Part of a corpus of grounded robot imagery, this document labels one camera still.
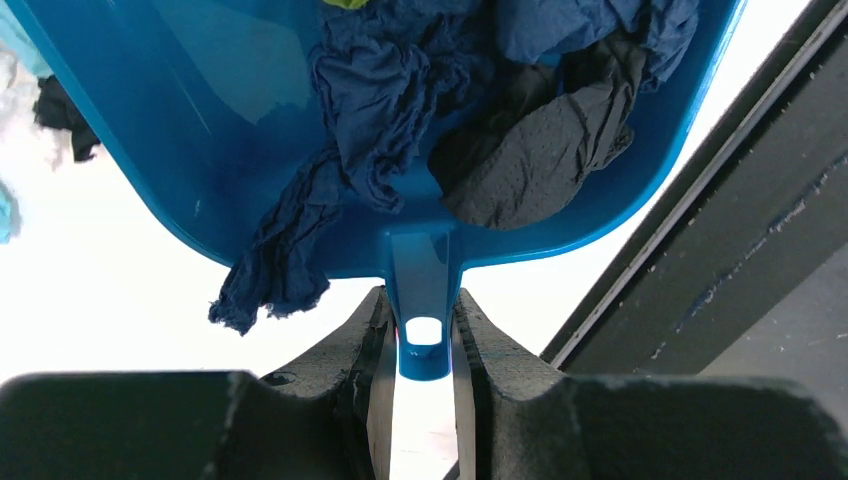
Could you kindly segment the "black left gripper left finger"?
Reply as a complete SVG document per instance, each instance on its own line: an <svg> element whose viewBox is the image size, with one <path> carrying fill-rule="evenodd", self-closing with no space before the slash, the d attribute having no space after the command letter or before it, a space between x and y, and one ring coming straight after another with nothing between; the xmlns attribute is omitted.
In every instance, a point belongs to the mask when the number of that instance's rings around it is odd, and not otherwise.
<svg viewBox="0 0 848 480"><path fill-rule="evenodd" d="M245 371L31 374L1 389L5 479L386 479L384 288L297 358Z"/></svg>

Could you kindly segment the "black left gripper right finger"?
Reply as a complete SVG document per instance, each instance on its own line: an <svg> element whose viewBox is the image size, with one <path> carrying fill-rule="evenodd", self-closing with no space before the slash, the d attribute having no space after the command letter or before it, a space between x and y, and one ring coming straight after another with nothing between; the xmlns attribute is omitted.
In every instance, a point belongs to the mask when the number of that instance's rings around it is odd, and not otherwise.
<svg viewBox="0 0 848 480"><path fill-rule="evenodd" d="M766 378L570 376L453 309L463 479L843 479L847 439L801 386Z"/></svg>

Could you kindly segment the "blue plastic dustpan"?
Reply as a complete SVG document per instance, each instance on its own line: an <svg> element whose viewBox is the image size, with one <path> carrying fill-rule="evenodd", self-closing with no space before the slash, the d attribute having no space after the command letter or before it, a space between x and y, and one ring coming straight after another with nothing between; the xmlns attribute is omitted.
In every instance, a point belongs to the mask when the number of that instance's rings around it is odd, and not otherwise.
<svg viewBox="0 0 848 480"><path fill-rule="evenodd" d="M437 318L470 268L546 258L627 221L670 172L744 10L673 2L695 21L681 65L639 95L622 162L561 213L498 233L441 204L424 158L495 96L488 1L44 1L9 5L157 220L224 265L251 245L298 170L340 167L310 236L322 281L380 277L401 321Z"/></svg>

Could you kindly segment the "small black paper scrap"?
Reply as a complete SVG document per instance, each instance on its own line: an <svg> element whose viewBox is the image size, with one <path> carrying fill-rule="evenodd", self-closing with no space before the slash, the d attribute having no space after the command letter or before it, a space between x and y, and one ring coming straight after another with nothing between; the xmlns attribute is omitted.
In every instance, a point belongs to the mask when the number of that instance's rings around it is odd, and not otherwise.
<svg viewBox="0 0 848 480"><path fill-rule="evenodd" d="M84 163L94 155L92 149L101 144L70 96L55 75L37 80L39 96L33 105L35 122L53 130L68 131L75 163Z"/></svg>

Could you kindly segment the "white paper scrap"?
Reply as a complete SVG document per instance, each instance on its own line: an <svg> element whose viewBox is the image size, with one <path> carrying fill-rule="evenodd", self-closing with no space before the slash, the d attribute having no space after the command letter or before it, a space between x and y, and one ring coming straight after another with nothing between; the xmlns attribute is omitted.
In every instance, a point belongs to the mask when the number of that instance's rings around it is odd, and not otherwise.
<svg viewBox="0 0 848 480"><path fill-rule="evenodd" d="M1 146L56 171L73 159L70 134L35 121L33 106L39 93L36 78L1 46Z"/></svg>

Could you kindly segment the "green paper scrap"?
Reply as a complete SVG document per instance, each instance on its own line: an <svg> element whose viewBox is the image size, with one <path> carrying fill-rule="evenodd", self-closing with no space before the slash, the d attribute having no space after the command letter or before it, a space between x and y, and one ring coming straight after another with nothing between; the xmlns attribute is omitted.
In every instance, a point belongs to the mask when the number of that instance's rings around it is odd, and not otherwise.
<svg viewBox="0 0 848 480"><path fill-rule="evenodd" d="M345 9L345 10L357 10L365 6L369 0L324 0L324 3Z"/></svg>

